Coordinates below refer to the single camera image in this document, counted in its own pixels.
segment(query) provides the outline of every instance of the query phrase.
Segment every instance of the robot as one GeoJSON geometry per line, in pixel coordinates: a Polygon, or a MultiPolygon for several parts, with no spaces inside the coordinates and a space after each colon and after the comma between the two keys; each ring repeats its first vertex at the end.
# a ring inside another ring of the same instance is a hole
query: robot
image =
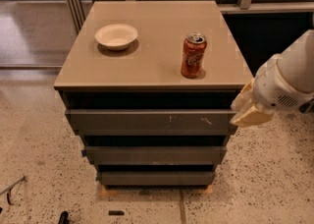
{"type": "Polygon", "coordinates": [[[231,123],[240,127],[266,123],[276,111],[300,108],[313,97],[314,29],[310,29],[258,69],[232,103],[236,114],[231,123]]]}

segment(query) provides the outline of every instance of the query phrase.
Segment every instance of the white bowl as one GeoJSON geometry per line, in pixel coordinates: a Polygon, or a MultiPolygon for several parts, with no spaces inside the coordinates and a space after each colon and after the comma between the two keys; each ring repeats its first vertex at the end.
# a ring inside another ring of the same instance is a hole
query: white bowl
{"type": "Polygon", "coordinates": [[[95,39],[110,50],[124,50],[137,38],[137,30],[129,25],[114,24],[101,28],[95,39]]]}

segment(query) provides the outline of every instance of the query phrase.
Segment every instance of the can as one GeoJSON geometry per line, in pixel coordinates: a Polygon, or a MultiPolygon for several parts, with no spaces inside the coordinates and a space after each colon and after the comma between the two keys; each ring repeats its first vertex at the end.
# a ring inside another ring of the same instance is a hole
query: can
{"type": "Polygon", "coordinates": [[[183,43],[181,74],[189,79],[198,78],[202,73],[202,62],[207,41],[204,34],[192,32],[183,43]]]}

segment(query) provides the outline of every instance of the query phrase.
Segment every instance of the drawer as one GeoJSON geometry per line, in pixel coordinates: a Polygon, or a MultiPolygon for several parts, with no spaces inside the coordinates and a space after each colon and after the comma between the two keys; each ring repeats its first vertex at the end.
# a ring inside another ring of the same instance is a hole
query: drawer
{"type": "Polygon", "coordinates": [[[227,149],[219,146],[118,146],[85,148],[92,164],[217,165],[227,149]]]}
{"type": "Polygon", "coordinates": [[[211,166],[112,167],[99,168],[97,178],[104,186],[205,186],[211,185],[215,177],[211,166]]]}
{"type": "Polygon", "coordinates": [[[85,136],[231,135],[232,110],[67,110],[75,133],[85,136]]]}

